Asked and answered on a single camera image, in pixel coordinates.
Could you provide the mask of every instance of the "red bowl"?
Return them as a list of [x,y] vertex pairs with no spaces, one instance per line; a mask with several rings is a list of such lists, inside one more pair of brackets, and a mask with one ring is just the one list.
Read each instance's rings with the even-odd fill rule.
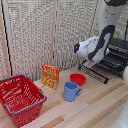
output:
[[86,77],[81,74],[71,74],[70,75],[70,81],[75,82],[79,86],[82,86],[86,80]]

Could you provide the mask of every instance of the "woven blind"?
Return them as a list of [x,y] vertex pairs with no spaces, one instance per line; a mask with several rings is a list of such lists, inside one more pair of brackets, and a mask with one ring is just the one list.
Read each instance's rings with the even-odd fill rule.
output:
[[0,79],[11,76],[8,47],[5,35],[2,6],[0,6]]
[[89,37],[96,4],[96,0],[61,0],[56,56],[61,70],[83,61],[74,54],[74,46]]
[[2,31],[0,28],[0,79],[6,78],[6,77],[8,77],[8,72],[7,72],[5,52],[3,47]]
[[6,0],[16,74],[41,79],[50,63],[54,0]]

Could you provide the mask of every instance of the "basket handle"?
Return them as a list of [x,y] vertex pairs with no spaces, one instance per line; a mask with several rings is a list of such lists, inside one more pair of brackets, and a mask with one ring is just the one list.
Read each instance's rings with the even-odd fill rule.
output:
[[1,81],[4,81],[4,80],[11,79],[11,78],[14,78],[14,77],[16,77],[16,76],[24,76],[26,79],[28,79],[28,77],[26,77],[25,75],[23,75],[23,74],[19,74],[19,75],[15,75],[15,76],[11,76],[11,77],[8,77],[8,78],[5,78],[5,79],[2,79],[2,80],[0,80],[0,82],[1,82]]
[[5,104],[5,106],[7,107],[8,111],[9,111],[11,114],[17,114],[17,113],[19,113],[19,112],[22,112],[22,111],[24,111],[24,110],[26,110],[26,109],[28,109],[28,108],[30,108],[30,107],[36,105],[36,104],[39,104],[39,103],[41,103],[41,102],[43,102],[43,101],[45,100],[45,95],[42,93],[41,90],[39,90],[39,92],[44,96],[44,99],[43,99],[43,100],[40,100],[40,101],[38,101],[38,102],[36,102],[36,103],[34,103],[34,104],[32,104],[32,105],[29,105],[29,106],[27,106],[27,107],[25,107],[25,108],[23,108],[23,109],[21,109],[21,110],[19,110],[19,111],[17,111],[17,112],[12,112],[12,111],[9,109],[9,107],[8,107],[7,104]]

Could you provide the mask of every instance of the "blue cup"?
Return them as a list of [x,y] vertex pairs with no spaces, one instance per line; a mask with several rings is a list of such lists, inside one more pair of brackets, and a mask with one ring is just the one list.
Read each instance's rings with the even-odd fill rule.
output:
[[63,94],[64,99],[67,101],[75,100],[76,97],[81,92],[81,89],[82,88],[74,82],[66,82],[64,85],[64,94]]

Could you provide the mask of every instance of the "red basket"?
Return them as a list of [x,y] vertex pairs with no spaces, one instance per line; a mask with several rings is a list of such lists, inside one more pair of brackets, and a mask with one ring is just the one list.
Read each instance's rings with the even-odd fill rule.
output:
[[36,119],[46,99],[24,75],[0,80],[0,102],[17,128]]

